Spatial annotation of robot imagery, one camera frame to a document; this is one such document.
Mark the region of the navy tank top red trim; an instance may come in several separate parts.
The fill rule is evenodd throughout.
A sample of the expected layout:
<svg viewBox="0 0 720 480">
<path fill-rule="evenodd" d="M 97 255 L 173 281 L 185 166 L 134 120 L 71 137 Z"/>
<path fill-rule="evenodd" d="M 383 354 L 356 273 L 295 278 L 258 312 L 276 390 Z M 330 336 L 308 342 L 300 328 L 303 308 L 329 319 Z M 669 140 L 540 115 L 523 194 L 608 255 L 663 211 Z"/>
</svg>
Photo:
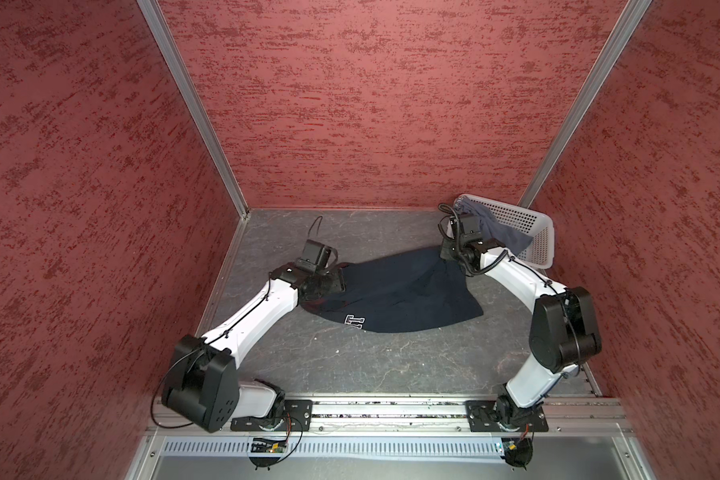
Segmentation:
<svg viewBox="0 0 720 480">
<path fill-rule="evenodd" d="M 437 246 L 341 263 L 335 273 L 341 289 L 301 295 L 305 311 L 375 333 L 438 329 L 483 315 L 459 265 L 442 259 Z"/>
</svg>

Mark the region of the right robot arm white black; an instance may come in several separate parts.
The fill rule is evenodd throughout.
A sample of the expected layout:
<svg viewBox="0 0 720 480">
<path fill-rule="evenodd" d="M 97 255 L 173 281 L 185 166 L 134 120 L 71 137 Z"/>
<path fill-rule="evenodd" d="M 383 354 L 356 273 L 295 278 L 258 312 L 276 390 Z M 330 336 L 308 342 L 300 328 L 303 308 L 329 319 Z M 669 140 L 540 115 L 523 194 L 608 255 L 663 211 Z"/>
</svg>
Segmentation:
<svg viewBox="0 0 720 480">
<path fill-rule="evenodd" d="M 496 280 L 531 312 L 530 354 L 503 385 L 489 415 L 501 429 L 518 431 L 538 417 L 561 378 L 602 351 L 593 298 L 585 288 L 556 282 L 486 240 L 465 243 L 459 234 L 445 233 L 441 255 L 469 276 Z"/>
</svg>

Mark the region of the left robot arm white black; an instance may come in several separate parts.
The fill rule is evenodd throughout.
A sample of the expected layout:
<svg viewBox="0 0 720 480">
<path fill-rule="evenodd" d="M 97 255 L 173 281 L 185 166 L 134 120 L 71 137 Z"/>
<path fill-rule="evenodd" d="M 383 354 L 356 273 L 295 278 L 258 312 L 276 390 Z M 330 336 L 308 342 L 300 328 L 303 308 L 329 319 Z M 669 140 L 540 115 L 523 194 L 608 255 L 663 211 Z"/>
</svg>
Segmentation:
<svg viewBox="0 0 720 480">
<path fill-rule="evenodd" d="M 288 263 L 270 272 L 262 289 L 228 320 L 176 344 L 156 391 L 161 405 L 208 433 L 238 418 L 261 419 L 277 427 L 285 416 L 284 391 L 266 381 L 241 380 L 238 369 L 286 314 L 345 289 L 340 266 L 310 272 Z"/>
</svg>

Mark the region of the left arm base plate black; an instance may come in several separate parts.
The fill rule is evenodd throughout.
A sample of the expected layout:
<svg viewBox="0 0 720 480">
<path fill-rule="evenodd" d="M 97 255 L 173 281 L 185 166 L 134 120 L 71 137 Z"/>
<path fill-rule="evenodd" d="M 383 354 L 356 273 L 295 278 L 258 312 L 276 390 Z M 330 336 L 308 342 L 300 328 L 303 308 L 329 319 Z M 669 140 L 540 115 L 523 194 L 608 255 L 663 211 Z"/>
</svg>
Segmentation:
<svg viewBox="0 0 720 480">
<path fill-rule="evenodd" d="M 297 432 L 308 431 L 314 402 L 312 400 L 285 399 L 276 400 L 270 412 L 264 417 L 233 418 L 230 431 L 239 432 L 275 432 L 286 433 L 288 427 Z"/>
</svg>

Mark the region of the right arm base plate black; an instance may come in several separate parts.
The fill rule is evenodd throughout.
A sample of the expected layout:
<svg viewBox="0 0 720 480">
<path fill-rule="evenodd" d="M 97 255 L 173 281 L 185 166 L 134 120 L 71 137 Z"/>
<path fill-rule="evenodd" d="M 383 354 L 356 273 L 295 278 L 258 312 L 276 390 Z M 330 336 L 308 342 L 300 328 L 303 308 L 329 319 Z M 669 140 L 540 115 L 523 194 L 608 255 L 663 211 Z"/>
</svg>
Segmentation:
<svg viewBox="0 0 720 480">
<path fill-rule="evenodd" d="M 546 433 L 549 426 L 542 405 L 516 407 L 508 397 L 465 402 L 471 432 Z"/>
</svg>

